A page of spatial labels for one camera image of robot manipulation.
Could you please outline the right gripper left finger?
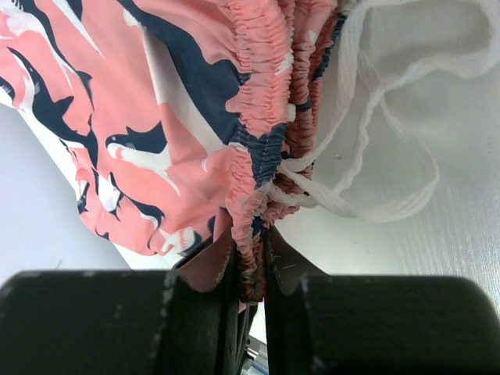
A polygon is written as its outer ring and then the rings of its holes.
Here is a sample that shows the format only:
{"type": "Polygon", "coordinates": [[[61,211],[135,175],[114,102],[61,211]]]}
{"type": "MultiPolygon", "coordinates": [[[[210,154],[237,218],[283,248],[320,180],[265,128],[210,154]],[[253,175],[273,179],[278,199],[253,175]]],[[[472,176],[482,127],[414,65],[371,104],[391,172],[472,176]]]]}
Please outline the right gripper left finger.
{"type": "Polygon", "coordinates": [[[179,268],[32,271],[1,289],[4,374],[236,374],[235,249],[179,268]]]}

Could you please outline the pink whale print shorts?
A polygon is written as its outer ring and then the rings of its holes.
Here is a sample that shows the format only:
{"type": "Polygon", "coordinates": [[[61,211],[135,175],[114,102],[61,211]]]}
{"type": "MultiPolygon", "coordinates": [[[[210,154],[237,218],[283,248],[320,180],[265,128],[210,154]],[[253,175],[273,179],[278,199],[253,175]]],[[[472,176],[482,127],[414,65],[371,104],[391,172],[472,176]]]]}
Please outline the pink whale print shorts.
{"type": "Polygon", "coordinates": [[[229,230],[240,300],[300,209],[390,223],[441,179],[387,98],[499,64],[496,1],[4,1],[1,102],[86,227],[171,267],[229,230]]]}

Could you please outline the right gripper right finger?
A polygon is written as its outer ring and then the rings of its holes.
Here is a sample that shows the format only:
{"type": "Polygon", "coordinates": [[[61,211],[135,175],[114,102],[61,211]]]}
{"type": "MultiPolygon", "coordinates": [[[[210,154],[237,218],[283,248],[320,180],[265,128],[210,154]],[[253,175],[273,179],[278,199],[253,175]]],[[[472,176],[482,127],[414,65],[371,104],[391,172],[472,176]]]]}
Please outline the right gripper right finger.
{"type": "Polygon", "coordinates": [[[264,241],[271,374],[496,374],[499,319],[471,280],[329,275],[264,241]]]}

